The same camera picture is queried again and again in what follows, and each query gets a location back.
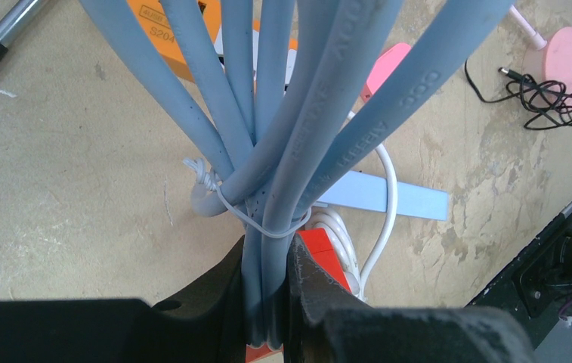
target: cable bundle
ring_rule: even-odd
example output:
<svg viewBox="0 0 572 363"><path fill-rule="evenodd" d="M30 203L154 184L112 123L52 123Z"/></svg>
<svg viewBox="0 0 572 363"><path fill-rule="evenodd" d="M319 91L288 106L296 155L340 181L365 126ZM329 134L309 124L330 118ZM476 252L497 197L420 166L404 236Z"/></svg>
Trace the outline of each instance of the cable bundle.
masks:
<svg viewBox="0 0 572 363"><path fill-rule="evenodd" d="M480 101L485 104L496 104L517 98L526 111L536 113L524 124L525 129L552 130L572 126L572 93L566 93L566 84L555 80L537 83L530 74L521 75L506 68L499 68L499 72L512 79L506 83L506 91L509 95L487 100L468 74L468 61L464 63L466 80ZM533 123L541 117L547 119L551 125L533 126Z"/></svg>
<svg viewBox="0 0 572 363"><path fill-rule="evenodd" d="M283 342L286 254L293 228L312 203L441 87L512 3L448 0L340 131L401 2L298 0L298 54L284 94L294 0L264 0L256 93L252 0L221 2L225 71L197 2L161 0L211 121L156 52L127 2L81 0L110 46L212 166L190 197L195 212L216 216L227 204L253 221L245 223L241 268L248 344L267 342L276 349Z"/></svg>

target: red object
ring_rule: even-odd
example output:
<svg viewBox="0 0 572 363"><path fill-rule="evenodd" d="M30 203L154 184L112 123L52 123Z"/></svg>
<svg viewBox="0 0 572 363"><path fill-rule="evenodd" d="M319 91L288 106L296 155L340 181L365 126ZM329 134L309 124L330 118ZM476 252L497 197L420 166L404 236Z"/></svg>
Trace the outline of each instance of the red object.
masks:
<svg viewBox="0 0 572 363"><path fill-rule="evenodd" d="M335 278L346 290L350 291L342 266L339 265L339 259L337 258L335 250L332 249L326 231L318 228L309 231L299 231L298 233L304 240L308 250L310 250L312 259L328 272L328 275ZM268 357L269 355L277 354L278 352L280 351L270 350L267 345L263 345L257 349L247 347L246 362L256 361Z"/></svg>

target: black bracket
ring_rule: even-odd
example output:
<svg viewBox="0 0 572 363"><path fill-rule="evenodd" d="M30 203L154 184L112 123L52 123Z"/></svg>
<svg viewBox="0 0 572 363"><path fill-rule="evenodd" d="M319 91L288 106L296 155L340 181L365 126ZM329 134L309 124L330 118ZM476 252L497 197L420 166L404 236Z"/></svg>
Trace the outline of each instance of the black bracket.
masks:
<svg viewBox="0 0 572 363"><path fill-rule="evenodd" d="M551 289L547 282L550 282L555 274L561 273L558 261L559 249L570 237L572 237L572 213L566 218L563 227L550 238L538 240L540 248L530 258L524 260L512 277L531 318L539 317L553 299L559 296L559 291Z"/></svg>
<svg viewBox="0 0 572 363"><path fill-rule="evenodd" d="M0 361L243 362L243 240L150 308L136 299L0 302ZM331 278L299 236L287 257L282 335L294 361L528 363L498 309L375 309Z"/></svg>

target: white zip tie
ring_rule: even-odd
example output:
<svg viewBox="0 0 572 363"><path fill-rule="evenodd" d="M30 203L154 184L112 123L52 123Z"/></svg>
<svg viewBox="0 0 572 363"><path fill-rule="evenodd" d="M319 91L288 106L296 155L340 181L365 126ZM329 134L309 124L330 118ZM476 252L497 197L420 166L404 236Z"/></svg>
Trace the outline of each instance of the white zip tie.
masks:
<svg viewBox="0 0 572 363"><path fill-rule="evenodd" d="M234 214L239 220L241 220L241 222L244 222L244 223L251 225L252 227L254 227L254 229L259 231L259 233L263 234L264 236L267 236L270 238L288 237L289 235L297 232L298 229L303 227L303 225L305 225L308 222L308 220L310 219L310 217L312 215L312 208L308 208L308 210L304 214L301 221L299 221L297 224L290 227L287 231L280 232L280 233L274 233L274 232L268 231L268 230L264 229L263 227L261 227L257 222L253 221L245 213L241 212L235 206L228 203L228 201L225 199L224 195L221 193L221 189L219 188L219 184L217 182L215 182L215 181L219 181L220 178L218 177L218 175L216 175L216 173L214 173L213 170L210 170L210 172L206 171L206 163L202 158L197 158L195 160L186 158L186 159L184 159L184 164L196 173L196 181L195 182L197 184L205 185L209 191L216 192L217 196L219 197L219 200L221 200L221 202L224 204L224 206L226 207L227 210L229 210L232 214Z"/></svg>

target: black cable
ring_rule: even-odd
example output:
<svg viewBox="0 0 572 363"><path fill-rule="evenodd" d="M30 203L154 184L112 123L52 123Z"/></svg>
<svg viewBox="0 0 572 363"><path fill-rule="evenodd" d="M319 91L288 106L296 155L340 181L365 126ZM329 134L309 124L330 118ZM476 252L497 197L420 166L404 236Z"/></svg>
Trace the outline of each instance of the black cable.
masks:
<svg viewBox="0 0 572 363"><path fill-rule="evenodd" d="M553 301L561 301L561 300L567 300L567 299L572 299L572 292L557 296L553 299Z"/></svg>
<svg viewBox="0 0 572 363"><path fill-rule="evenodd" d="M464 63L464 74L468 80L469 85L480 101L485 104L496 104L499 102L507 101L512 98L519 98L521 106L529 112L536 113L536 116L530 118L525 124L524 128L528 130L550 130L564 126L572 126L572 105L567 104L572 100L572 93L566 93L566 85L559 81L544 81L537 83L530 74L521 75L513 70L499 68L499 71L505 74L512 80L506 83L506 91L509 95L497 98L495 100L487 100L481 95L479 88L475 85L468 74L468 61ZM545 107L538 107L534 101L545 102ZM531 124L539 119L545 117L552 126L535 127Z"/></svg>

